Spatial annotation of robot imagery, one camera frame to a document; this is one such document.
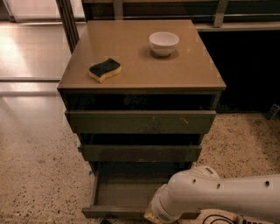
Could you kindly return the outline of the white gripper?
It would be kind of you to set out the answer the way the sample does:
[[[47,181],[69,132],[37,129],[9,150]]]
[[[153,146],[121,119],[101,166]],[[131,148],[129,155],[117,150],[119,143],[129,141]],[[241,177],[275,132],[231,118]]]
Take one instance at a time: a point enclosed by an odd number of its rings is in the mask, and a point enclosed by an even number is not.
[[[162,206],[160,197],[166,192],[166,186],[159,187],[145,210],[144,218],[148,221],[151,221],[153,224],[171,224],[179,219],[179,215],[167,213]]]

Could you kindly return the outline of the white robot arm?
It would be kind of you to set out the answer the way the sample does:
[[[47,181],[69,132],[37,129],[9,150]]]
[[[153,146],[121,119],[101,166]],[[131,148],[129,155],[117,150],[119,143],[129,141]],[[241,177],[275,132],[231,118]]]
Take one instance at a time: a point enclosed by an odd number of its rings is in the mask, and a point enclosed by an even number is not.
[[[280,175],[220,178],[209,166],[197,166],[171,176],[155,192],[144,217],[172,223],[182,214],[219,209],[278,224]]]

